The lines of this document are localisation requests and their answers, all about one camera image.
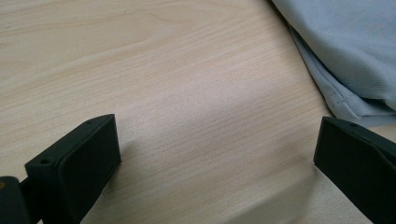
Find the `light wood surface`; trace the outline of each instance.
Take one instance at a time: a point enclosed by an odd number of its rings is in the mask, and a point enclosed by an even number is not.
[[[83,223],[370,223],[312,162],[330,112],[267,1],[1,1],[0,175],[109,113]]]

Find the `garment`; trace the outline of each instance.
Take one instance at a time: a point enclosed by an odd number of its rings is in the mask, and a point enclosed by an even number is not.
[[[396,1],[273,2],[337,118],[396,123]]]

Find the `blue cloth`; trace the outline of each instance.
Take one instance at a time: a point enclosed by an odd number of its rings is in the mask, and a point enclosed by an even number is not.
[[[396,1],[273,2],[337,118],[396,123]]]

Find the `wooden table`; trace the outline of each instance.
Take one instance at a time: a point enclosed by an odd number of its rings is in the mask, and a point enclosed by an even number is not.
[[[1,1],[0,175],[109,113],[83,223],[369,223],[312,162],[330,112],[267,1]]]

